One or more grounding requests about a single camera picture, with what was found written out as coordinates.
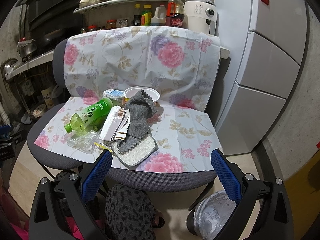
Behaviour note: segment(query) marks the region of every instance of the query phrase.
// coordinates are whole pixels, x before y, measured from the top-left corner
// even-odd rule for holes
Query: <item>white trash bag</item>
[[[193,222],[195,231],[203,240],[213,240],[236,207],[224,190],[217,191],[202,200],[195,210]]]

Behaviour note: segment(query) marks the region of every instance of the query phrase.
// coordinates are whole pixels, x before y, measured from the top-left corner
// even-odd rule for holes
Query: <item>floral tablecloth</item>
[[[151,26],[84,33],[69,38],[64,75],[71,98],[35,143],[57,154],[92,163],[101,153],[69,147],[64,125],[97,102],[104,90],[153,87],[159,111],[149,119],[159,150],[133,169],[153,172],[212,170],[210,152],[222,150],[203,113],[220,59],[220,40],[186,29]],[[127,169],[114,157],[112,167]]]

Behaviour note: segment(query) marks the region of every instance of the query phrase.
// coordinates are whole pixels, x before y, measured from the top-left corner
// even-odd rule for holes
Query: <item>green tea bottle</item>
[[[89,125],[93,126],[94,130],[99,130],[100,125],[97,125],[96,122],[102,120],[102,117],[106,117],[113,103],[109,98],[103,98],[92,106],[89,106],[78,113],[75,113],[70,120],[70,123],[64,126],[67,133],[74,131],[85,130]]]

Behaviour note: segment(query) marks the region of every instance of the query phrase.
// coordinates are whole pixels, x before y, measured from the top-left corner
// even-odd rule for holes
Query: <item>tile floor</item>
[[[254,165],[253,159],[250,154],[230,156],[230,162],[236,163],[244,173],[250,172],[256,178],[259,178],[257,169]],[[59,170],[50,169],[53,175],[59,173]],[[48,174],[42,169],[37,161],[31,155],[27,143],[23,146],[17,162],[13,168],[10,178],[9,192],[20,207],[30,215],[33,197],[38,186],[39,180],[42,177],[49,177]],[[148,193],[154,206],[161,210],[164,214],[166,224],[161,229],[156,229],[156,237],[159,240],[199,240],[197,236],[189,233],[186,227],[186,218],[189,214],[188,207],[193,203],[197,196],[201,193],[204,186],[201,188],[188,190],[177,193]],[[223,187],[218,178],[209,194]],[[259,202],[256,202],[250,220],[240,237],[244,239],[248,237],[256,217],[259,213]]]

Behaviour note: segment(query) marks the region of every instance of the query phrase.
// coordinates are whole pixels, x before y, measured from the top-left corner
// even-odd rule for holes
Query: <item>white appliance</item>
[[[184,3],[184,13],[186,29],[214,35],[217,8],[210,0],[188,0]]]
[[[306,44],[304,0],[215,0],[216,36],[230,50],[206,112],[225,155],[253,150],[297,78]]]

